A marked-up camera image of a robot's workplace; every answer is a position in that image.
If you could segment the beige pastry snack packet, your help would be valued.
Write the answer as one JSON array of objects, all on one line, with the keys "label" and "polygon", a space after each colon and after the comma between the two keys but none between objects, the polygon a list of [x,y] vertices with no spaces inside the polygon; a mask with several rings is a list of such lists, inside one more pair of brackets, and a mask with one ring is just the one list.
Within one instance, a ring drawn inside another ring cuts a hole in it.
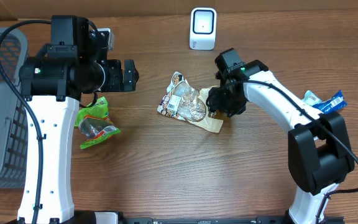
[{"label": "beige pastry snack packet", "polygon": [[210,112],[206,105],[211,89],[212,86],[193,88],[180,72],[175,72],[157,111],[164,116],[187,121],[211,133],[219,133],[223,120],[218,119],[216,112]]}]

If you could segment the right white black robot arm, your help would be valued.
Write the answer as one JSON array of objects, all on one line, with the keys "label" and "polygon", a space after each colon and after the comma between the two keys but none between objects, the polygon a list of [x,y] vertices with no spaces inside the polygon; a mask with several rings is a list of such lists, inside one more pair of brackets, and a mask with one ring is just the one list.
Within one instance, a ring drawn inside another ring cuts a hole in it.
[{"label": "right white black robot arm", "polygon": [[211,112],[241,114],[247,102],[262,108],[288,137],[288,169],[297,185],[295,199],[282,217],[259,217],[257,223],[344,223],[324,210],[332,193],[354,170],[343,117],[307,105],[287,90],[259,60],[243,62],[234,49],[214,60],[219,87],[206,100]]}]

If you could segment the blue oreo packet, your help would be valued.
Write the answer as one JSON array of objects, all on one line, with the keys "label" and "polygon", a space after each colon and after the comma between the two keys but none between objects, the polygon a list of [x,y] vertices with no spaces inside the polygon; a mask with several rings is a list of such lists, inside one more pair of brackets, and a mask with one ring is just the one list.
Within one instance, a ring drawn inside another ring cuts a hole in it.
[{"label": "blue oreo packet", "polygon": [[319,109],[324,114],[341,110],[346,106],[347,102],[345,101],[341,90],[335,93],[331,99],[313,105],[314,108]]}]

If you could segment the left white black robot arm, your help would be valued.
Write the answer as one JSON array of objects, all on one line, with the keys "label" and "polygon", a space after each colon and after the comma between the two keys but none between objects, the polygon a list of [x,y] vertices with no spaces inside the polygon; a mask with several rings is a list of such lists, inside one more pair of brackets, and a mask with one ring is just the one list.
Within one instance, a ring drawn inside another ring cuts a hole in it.
[{"label": "left white black robot arm", "polygon": [[18,223],[120,223],[115,211],[76,210],[71,194],[73,131],[81,96],[135,90],[132,60],[107,58],[114,34],[84,17],[53,16],[46,53],[19,70],[27,108],[24,194]]}]

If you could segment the green snack packet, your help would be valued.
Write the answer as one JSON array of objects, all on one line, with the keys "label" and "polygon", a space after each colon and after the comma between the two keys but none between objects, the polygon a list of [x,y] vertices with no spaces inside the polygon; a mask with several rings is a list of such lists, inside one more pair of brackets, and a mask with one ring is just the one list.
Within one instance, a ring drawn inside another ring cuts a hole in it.
[{"label": "green snack packet", "polygon": [[80,144],[81,149],[95,146],[121,132],[109,118],[108,101],[104,96],[92,107],[79,110],[75,127],[86,136],[86,141]]}]

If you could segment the white snack packet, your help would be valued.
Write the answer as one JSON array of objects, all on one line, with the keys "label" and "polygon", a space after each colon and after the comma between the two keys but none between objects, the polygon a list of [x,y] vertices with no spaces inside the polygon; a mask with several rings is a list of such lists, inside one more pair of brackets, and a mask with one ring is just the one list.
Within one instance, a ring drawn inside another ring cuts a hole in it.
[{"label": "white snack packet", "polygon": [[314,105],[317,105],[319,103],[322,103],[323,101],[318,97],[316,96],[311,90],[307,90],[305,95],[304,95],[304,98],[302,99],[302,101],[304,103],[306,103],[307,105],[310,105],[310,106],[314,106]]}]

